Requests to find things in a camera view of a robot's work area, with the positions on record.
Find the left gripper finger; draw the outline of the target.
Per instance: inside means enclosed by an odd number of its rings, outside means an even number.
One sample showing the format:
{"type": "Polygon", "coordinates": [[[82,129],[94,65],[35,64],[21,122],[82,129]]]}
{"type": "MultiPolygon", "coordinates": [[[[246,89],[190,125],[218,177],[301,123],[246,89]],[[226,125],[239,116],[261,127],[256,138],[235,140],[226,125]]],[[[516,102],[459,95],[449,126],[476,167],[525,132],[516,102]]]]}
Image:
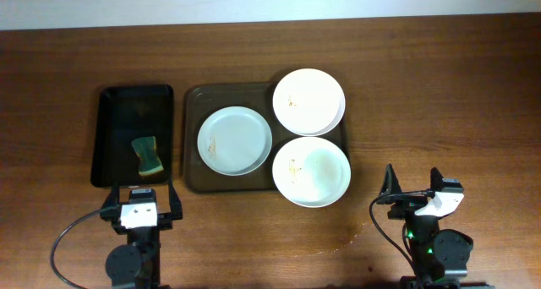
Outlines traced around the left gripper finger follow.
{"type": "Polygon", "coordinates": [[[102,208],[108,210],[115,210],[119,205],[119,186],[114,184],[106,200],[104,201],[102,208]]]}
{"type": "Polygon", "coordinates": [[[169,206],[171,215],[182,215],[183,214],[183,208],[182,208],[182,202],[180,198],[178,197],[178,193],[173,185],[172,177],[169,177],[168,179],[168,198],[169,198],[169,206]]]}

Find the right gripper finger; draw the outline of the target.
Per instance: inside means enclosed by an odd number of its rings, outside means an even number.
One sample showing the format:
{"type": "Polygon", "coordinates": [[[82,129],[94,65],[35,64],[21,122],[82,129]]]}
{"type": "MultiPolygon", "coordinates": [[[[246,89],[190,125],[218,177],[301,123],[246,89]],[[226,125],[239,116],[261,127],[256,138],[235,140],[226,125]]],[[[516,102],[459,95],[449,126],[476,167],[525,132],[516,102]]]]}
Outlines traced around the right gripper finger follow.
{"type": "Polygon", "coordinates": [[[440,192],[443,187],[443,176],[436,167],[433,167],[430,170],[430,189],[434,192],[440,192]]]}
{"type": "Polygon", "coordinates": [[[401,194],[402,189],[399,184],[398,178],[395,174],[392,164],[388,164],[385,167],[385,175],[380,190],[380,196],[389,196],[401,194]]]}

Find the green yellow sponge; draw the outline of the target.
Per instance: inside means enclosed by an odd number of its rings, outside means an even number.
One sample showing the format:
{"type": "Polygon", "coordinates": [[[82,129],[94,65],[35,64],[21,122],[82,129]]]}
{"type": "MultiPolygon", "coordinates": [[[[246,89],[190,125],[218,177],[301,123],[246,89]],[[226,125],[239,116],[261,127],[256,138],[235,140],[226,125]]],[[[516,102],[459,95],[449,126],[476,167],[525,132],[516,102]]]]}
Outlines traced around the green yellow sponge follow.
{"type": "Polygon", "coordinates": [[[155,136],[146,136],[134,139],[131,142],[135,154],[139,157],[139,175],[148,177],[164,170],[161,159],[157,154],[155,136]]]}

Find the white plate bottom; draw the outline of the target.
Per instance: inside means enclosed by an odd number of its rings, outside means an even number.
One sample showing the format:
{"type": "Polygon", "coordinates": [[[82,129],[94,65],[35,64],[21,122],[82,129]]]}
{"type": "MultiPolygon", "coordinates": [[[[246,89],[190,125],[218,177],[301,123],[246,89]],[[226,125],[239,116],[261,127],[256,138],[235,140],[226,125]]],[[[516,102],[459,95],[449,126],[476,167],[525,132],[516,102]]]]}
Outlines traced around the white plate bottom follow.
{"type": "Polygon", "coordinates": [[[347,191],[352,171],[346,154],[320,137],[300,137],[283,145],[272,163],[279,192],[294,204],[320,208],[347,191]]]}

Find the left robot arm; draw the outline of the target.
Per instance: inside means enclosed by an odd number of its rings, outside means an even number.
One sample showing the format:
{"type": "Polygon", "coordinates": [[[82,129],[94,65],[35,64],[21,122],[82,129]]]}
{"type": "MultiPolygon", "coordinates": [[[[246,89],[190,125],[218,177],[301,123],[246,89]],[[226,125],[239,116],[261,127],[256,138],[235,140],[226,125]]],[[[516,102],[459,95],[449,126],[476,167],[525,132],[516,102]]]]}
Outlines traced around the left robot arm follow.
{"type": "Polygon", "coordinates": [[[102,205],[100,218],[111,223],[127,242],[114,248],[107,256],[105,269],[113,288],[163,288],[161,283],[160,233],[171,230],[172,223],[183,218],[180,198],[172,179],[167,180],[170,210],[157,209],[156,191],[135,189],[128,201],[119,200],[119,187],[114,184],[102,205]]]}

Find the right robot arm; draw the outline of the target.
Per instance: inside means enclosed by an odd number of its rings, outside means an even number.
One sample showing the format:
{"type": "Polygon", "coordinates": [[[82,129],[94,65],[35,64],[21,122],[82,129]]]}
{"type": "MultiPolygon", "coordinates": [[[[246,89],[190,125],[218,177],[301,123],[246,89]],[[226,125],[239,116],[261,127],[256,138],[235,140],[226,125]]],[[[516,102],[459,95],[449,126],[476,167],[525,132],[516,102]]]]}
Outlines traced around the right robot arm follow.
{"type": "Polygon", "coordinates": [[[388,205],[387,217],[403,221],[403,247],[384,238],[405,257],[412,276],[399,280],[400,288],[459,288],[467,276],[467,262],[473,240],[452,229],[440,229],[439,221],[455,212],[464,199],[464,187],[453,178],[443,177],[437,168],[430,170],[430,187],[404,192],[391,164],[385,168],[382,188],[369,206],[388,205]]]}

